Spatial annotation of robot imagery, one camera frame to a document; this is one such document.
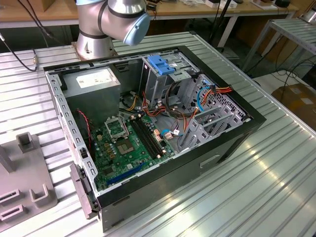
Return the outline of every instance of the cardboard box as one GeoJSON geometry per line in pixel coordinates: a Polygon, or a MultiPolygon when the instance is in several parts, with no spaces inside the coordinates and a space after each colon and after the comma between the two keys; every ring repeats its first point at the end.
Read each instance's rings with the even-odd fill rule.
{"type": "Polygon", "coordinates": [[[272,93],[285,107],[316,131],[316,95],[299,83],[286,86],[281,99],[283,86],[272,93]]]}
{"type": "MultiPolygon", "coordinates": [[[[21,0],[21,2],[29,9],[29,4],[26,0],[21,0]]],[[[35,12],[45,12],[55,0],[29,0],[35,12]]],[[[21,4],[16,0],[0,0],[1,5],[6,6],[16,6],[22,7],[21,4]]]]}

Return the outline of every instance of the blue drive bay latch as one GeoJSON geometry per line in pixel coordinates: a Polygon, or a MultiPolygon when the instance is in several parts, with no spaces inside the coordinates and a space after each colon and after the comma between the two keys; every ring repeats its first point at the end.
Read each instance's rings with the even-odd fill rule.
{"type": "Polygon", "coordinates": [[[148,56],[150,64],[157,69],[160,75],[167,75],[175,72],[174,68],[170,67],[166,60],[161,58],[159,55],[148,56]]]}

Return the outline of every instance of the yellow cable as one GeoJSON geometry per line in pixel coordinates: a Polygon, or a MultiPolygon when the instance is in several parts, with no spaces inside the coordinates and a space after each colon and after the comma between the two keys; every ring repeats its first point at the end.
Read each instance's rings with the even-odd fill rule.
{"type": "Polygon", "coordinates": [[[135,96],[134,102],[133,102],[132,106],[131,106],[130,108],[126,109],[127,111],[131,111],[131,110],[134,109],[134,107],[135,107],[135,105],[136,105],[136,99],[137,99],[137,98],[138,98],[138,96],[135,96]]]}

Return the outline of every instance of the blue cable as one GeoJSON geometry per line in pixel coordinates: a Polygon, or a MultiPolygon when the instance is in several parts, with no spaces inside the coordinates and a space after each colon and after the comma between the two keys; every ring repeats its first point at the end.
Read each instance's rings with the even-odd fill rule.
{"type": "Polygon", "coordinates": [[[166,132],[170,132],[170,130],[168,130],[168,129],[163,130],[163,131],[161,132],[161,135],[165,134],[166,132]]]}
{"type": "Polygon", "coordinates": [[[170,130],[168,129],[165,129],[161,132],[161,135],[163,136],[166,132],[171,132],[170,130]]]}
{"type": "Polygon", "coordinates": [[[204,87],[204,88],[202,88],[201,90],[199,90],[199,92],[198,92],[198,94],[197,94],[197,106],[198,106],[198,108],[203,112],[204,111],[204,109],[202,108],[202,106],[201,106],[201,102],[200,102],[200,100],[199,100],[199,94],[201,93],[201,91],[203,91],[204,89],[209,89],[209,87],[204,87]]]}

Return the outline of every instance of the aluminum table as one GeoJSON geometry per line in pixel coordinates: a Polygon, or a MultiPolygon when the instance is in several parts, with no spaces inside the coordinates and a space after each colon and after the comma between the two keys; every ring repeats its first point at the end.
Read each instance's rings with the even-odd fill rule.
{"type": "Polygon", "coordinates": [[[242,67],[243,71],[247,69],[252,57],[270,29],[276,30],[276,34],[263,52],[263,55],[270,51],[280,35],[287,37],[302,48],[297,56],[297,60],[299,60],[305,50],[316,55],[316,25],[311,25],[302,19],[269,20],[248,53],[245,64],[242,67]]]}
{"type": "MultiPolygon", "coordinates": [[[[198,35],[146,37],[138,46],[114,42],[119,54],[186,45],[261,112],[267,121],[225,162],[102,233],[86,220],[69,175],[72,157],[53,108],[43,66],[78,61],[71,46],[39,49],[40,69],[26,71],[0,55],[0,143],[37,134],[58,204],[1,237],[19,236],[307,236],[316,231],[316,133],[263,92],[198,35]]],[[[32,51],[18,55],[32,65],[32,51]]]]}

